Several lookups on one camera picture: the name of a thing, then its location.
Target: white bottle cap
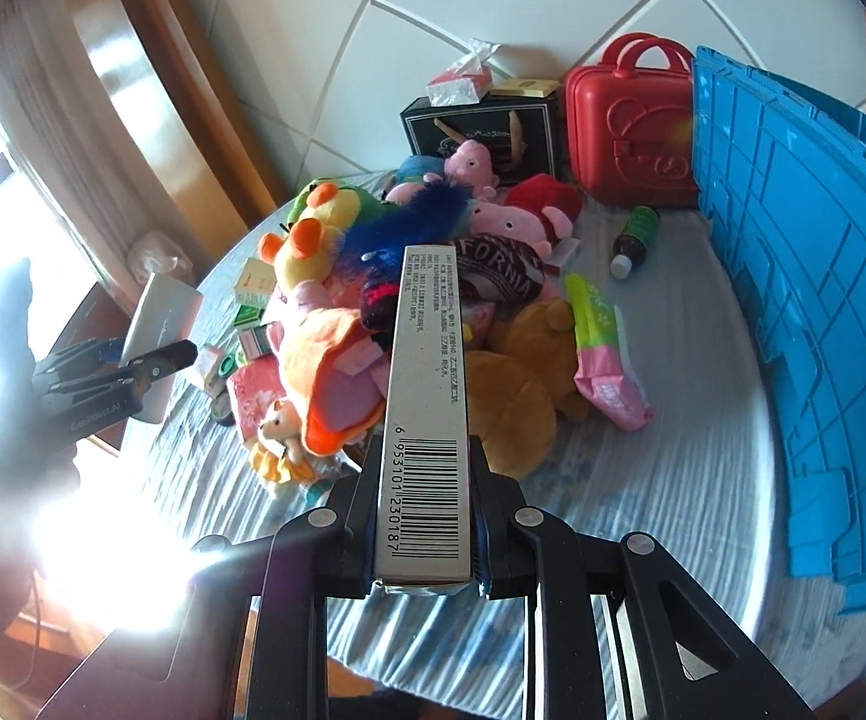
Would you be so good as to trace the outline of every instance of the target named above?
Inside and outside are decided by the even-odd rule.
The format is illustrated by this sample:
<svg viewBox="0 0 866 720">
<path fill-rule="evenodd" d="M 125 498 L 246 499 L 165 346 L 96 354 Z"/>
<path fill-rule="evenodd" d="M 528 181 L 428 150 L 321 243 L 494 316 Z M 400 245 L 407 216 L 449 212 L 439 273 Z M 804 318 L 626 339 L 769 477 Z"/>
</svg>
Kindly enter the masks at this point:
<svg viewBox="0 0 866 720">
<path fill-rule="evenodd" d="M 609 265 L 609 272 L 616 278 L 626 278 L 633 269 L 633 260 L 624 254 L 617 254 Z"/>
</svg>

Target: brown teddy bear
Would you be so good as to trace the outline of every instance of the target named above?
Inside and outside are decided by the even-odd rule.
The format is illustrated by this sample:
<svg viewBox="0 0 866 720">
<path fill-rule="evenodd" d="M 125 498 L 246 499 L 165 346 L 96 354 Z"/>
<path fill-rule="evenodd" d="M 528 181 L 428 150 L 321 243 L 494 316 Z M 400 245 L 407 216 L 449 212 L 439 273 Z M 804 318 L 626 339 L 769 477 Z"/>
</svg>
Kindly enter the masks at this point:
<svg viewBox="0 0 866 720">
<path fill-rule="evenodd" d="M 537 376 L 512 357 L 466 352 L 470 435 L 479 436 L 489 469 L 522 479 L 556 438 L 553 402 Z"/>
<path fill-rule="evenodd" d="M 520 362 L 545 386 L 554 408 L 580 422 L 589 413 L 589 401 L 573 380 L 578 367 L 575 324 L 565 300 L 537 301 L 511 322 L 493 322 L 487 349 Z"/>
</svg>

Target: blue plastic crate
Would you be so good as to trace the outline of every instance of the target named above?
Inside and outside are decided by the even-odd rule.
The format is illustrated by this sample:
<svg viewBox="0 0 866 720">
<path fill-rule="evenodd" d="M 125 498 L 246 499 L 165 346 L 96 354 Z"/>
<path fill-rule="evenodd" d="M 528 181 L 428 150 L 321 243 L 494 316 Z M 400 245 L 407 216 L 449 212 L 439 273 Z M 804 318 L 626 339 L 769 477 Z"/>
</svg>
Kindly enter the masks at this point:
<svg viewBox="0 0 866 720">
<path fill-rule="evenodd" d="M 701 47 L 693 172 L 766 371 L 794 576 L 866 610 L 866 116 Z"/>
</svg>

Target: suitcase handle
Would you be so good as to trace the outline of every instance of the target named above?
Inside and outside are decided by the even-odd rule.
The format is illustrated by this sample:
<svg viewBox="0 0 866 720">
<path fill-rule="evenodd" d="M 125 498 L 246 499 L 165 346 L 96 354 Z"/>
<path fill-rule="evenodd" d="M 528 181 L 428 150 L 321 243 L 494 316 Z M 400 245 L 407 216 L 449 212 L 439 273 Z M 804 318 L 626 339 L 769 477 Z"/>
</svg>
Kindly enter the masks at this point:
<svg viewBox="0 0 866 720">
<path fill-rule="evenodd" d="M 675 40 L 668 38 L 647 38 L 641 43 L 637 43 L 630 50 L 624 53 L 613 71 L 613 75 L 617 79 L 634 79 L 636 77 L 636 62 L 639 57 L 644 55 L 650 49 L 660 49 L 665 53 L 666 58 L 670 62 L 669 70 L 671 73 L 681 73 L 689 76 L 690 62 L 693 60 L 693 55 L 687 47 L 677 43 Z"/>
<path fill-rule="evenodd" d="M 649 40 L 650 38 L 655 38 L 655 35 L 651 32 L 628 32 L 625 35 L 620 35 L 607 46 L 607 50 L 600 57 L 599 64 L 616 65 L 619 62 L 619 55 L 623 53 L 623 49 L 626 46 L 635 43 L 637 40 Z"/>
</svg>

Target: white curtain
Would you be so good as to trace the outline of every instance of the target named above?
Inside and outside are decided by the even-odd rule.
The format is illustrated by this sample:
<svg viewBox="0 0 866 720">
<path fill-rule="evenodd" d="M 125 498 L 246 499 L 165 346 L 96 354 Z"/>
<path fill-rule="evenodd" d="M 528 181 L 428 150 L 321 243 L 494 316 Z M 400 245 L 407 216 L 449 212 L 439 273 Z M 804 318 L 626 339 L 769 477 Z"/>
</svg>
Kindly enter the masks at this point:
<svg viewBox="0 0 866 720">
<path fill-rule="evenodd" d="M 122 123 L 111 116 L 64 1 L 0 0 L 0 127 L 9 157 L 132 312 L 142 290 L 127 266 L 129 248 L 148 231 L 173 234 L 184 223 L 162 185 L 151 191 L 150 176 L 137 175 L 136 154 L 114 141 Z"/>
</svg>

